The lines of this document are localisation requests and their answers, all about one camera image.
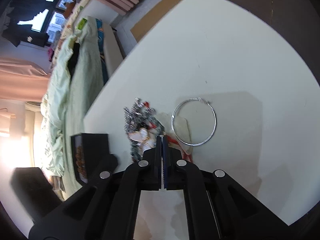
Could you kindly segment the red string white pendant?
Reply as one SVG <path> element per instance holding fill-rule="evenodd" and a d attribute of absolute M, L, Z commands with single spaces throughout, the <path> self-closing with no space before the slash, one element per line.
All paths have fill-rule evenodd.
<path fill-rule="evenodd" d="M 142 160 L 146 150 L 156 147 L 156 138 L 164 134 L 164 127 L 156 119 L 156 110 L 147 101 L 136 98 L 131 108 L 124 108 L 124 132 L 130 142 L 134 162 Z"/>

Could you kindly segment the silver bangle hoop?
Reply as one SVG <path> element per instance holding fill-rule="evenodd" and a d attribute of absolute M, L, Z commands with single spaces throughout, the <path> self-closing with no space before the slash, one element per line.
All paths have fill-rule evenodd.
<path fill-rule="evenodd" d="M 185 118 L 188 123 L 191 143 L 187 143 L 176 136 L 182 143 L 199 147 L 206 144 L 213 137 L 217 127 L 217 116 L 210 102 L 201 97 L 187 98 L 181 101 L 171 114 L 171 129 L 174 131 L 176 116 Z"/>

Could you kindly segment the white tissue paper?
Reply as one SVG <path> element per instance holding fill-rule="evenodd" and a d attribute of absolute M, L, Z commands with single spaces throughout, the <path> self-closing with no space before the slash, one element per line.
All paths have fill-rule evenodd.
<path fill-rule="evenodd" d="M 171 129 L 171 115 L 167 113 L 156 114 L 156 119 L 164 127 L 164 134 L 168 136 L 169 146 L 175 149 L 180 150 L 182 159 L 193 163 L 193 147 L 188 146 L 176 137 L 182 139 L 187 143 L 191 143 L 191 136 L 189 132 L 189 127 L 187 120 L 180 116 L 176 116 L 174 120 L 174 131 Z"/>

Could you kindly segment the black jewelry box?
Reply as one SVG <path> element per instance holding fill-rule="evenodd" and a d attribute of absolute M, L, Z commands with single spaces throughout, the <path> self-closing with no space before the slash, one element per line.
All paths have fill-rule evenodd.
<path fill-rule="evenodd" d="M 76 181 L 85 185 L 109 152 L 108 134 L 78 133 L 71 136 L 73 169 Z"/>

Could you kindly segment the light green duvet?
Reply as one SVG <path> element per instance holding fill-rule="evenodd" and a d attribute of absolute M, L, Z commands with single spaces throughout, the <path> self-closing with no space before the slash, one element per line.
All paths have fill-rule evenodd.
<path fill-rule="evenodd" d="M 48 88 L 41 102 L 41 132 L 44 138 L 44 169 L 53 176 L 62 177 L 65 171 L 63 161 L 63 125 L 67 107 L 67 95 L 71 83 L 68 61 L 73 55 L 77 36 L 72 34 L 62 43 Z"/>

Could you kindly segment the pink curtain left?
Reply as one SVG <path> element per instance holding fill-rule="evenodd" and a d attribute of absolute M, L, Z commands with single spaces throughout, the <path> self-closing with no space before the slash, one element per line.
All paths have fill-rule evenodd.
<path fill-rule="evenodd" d="M 1 57 L 1 99 L 40 102 L 50 75 L 37 64 Z"/>

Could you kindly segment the green bed mattress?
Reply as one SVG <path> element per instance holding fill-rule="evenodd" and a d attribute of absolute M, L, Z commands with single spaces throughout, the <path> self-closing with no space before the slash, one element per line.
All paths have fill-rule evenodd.
<path fill-rule="evenodd" d="M 67 94 L 64 135 L 64 167 L 62 182 L 64 199 L 81 188 L 74 175 L 71 136 L 83 133 L 84 117 L 104 86 L 103 69 L 98 46 L 98 28 L 95 18 L 87 16 L 82 30 L 76 30 L 80 44 L 78 61 Z"/>

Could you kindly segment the black garment on bed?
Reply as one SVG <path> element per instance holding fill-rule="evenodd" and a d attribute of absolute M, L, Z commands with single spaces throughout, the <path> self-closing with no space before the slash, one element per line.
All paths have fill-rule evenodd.
<path fill-rule="evenodd" d="M 68 60 L 67 67 L 71 76 L 71 79 L 73 77 L 73 74 L 75 72 L 75 67 L 78 62 L 79 57 L 79 50 L 80 50 L 80 44 L 75 43 L 73 46 L 73 54 L 71 55 L 70 59 Z"/>

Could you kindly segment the green tissue box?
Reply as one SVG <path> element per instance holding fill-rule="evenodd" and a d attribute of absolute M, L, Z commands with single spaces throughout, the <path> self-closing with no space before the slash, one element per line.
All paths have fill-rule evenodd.
<path fill-rule="evenodd" d="M 86 18 L 82 18 L 76 25 L 76 30 L 82 30 L 87 23 Z"/>

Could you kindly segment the hanging dark clothes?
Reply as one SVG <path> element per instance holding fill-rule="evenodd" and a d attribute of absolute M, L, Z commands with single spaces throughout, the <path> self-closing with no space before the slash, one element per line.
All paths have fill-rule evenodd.
<path fill-rule="evenodd" d="M 15 47 L 20 43 L 29 42 L 39 47 L 44 47 L 48 42 L 49 35 L 45 32 L 33 30 L 32 24 L 19 25 L 20 21 L 30 21 L 39 13 L 44 12 L 52 6 L 47 0 L 11 0 L 9 4 L 13 10 L 7 14 L 10 22 L 2 37 L 11 42 Z"/>

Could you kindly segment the brown plush toy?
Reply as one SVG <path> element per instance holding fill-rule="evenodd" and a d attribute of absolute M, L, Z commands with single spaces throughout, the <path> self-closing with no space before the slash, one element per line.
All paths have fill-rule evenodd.
<path fill-rule="evenodd" d="M 75 2 L 72 2 L 72 3 L 66 3 L 65 4 L 66 6 L 66 9 L 63 13 L 63 16 L 65 19 L 69 18 L 69 16 L 71 15 L 72 11 L 73 11 L 73 8 L 75 6 Z"/>

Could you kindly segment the floral window seat cushion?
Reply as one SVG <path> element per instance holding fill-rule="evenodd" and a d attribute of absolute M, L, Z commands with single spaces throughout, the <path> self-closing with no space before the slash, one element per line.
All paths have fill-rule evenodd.
<path fill-rule="evenodd" d="M 74 7 L 71 10 L 70 15 L 67 17 L 65 20 L 64 24 L 62 25 L 62 30 L 58 34 L 58 40 L 53 43 L 54 48 L 53 48 L 53 56 L 52 56 L 52 62 L 50 65 L 50 71 L 53 70 L 53 68 L 56 65 L 57 57 L 59 55 L 59 52 L 61 50 L 61 46 L 65 39 L 70 36 L 73 33 L 74 26 L 76 19 L 78 18 L 78 15 L 80 12 L 86 7 L 86 5 L 89 3 L 90 0 L 80 0 L 79 3 L 76 3 Z"/>

